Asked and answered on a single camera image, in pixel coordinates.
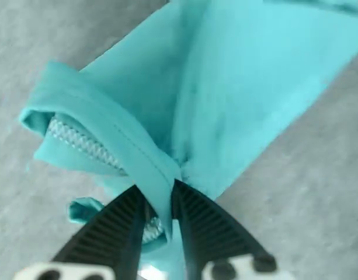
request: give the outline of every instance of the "turquoise jacket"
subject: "turquoise jacket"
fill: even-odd
[[[112,197],[136,184],[164,231],[141,265],[184,279],[174,179],[217,198],[358,53],[357,1],[327,2],[176,0],[80,71],[49,63],[20,116],[35,158]],[[70,218],[102,207],[78,199]]]

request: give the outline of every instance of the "seam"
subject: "seam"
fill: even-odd
[[[88,99],[85,99],[84,97],[81,97],[81,96],[78,96],[78,95],[75,95],[71,92],[66,92],[66,94],[76,98],[76,99],[79,99],[79,100],[82,100],[83,102],[85,103],[88,103],[90,104],[91,106],[94,106],[94,107],[98,107],[98,104],[95,104],[95,103],[92,103],[90,102]],[[108,120],[110,119],[110,115],[104,113],[102,110],[100,110],[99,114],[105,116]],[[169,179],[167,178],[167,176],[164,174],[164,172],[154,163],[154,161],[139,147],[137,146],[124,132],[121,128],[118,127],[118,125],[113,122],[113,121],[110,121],[110,123],[112,124],[112,126],[118,130],[118,132],[126,139],[129,141],[129,143],[131,143],[135,148],[137,148],[149,161],[150,163],[154,166],[154,168],[163,176],[163,178],[165,179],[166,183],[168,186],[170,186],[170,183],[169,183]]]

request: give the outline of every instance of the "zipper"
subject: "zipper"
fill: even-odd
[[[66,145],[86,154],[92,160],[97,160],[118,170],[121,176],[127,175],[119,161],[100,142],[58,120],[55,116],[50,120],[47,133]],[[145,214],[147,223],[142,236],[143,244],[154,241],[164,233],[161,220],[158,217],[151,217],[149,206],[145,208]]]

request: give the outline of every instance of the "gray carpet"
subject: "gray carpet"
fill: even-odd
[[[32,162],[16,121],[48,60],[81,68],[164,0],[0,0],[0,280],[78,229],[65,205],[92,179]],[[358,58],[219,200],[297,279],[358,280]]]

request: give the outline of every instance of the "fabric fold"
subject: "fabric fold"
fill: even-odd
[[[216,199],[358,53],[358,12],[298,2],[172,1],[84,69],[44,70],[20,116],[35,158],[112,197],[137,185],[164,229],[141,265],[183,279],[174,179]],[[80,222],[100,210],[85,199]]]

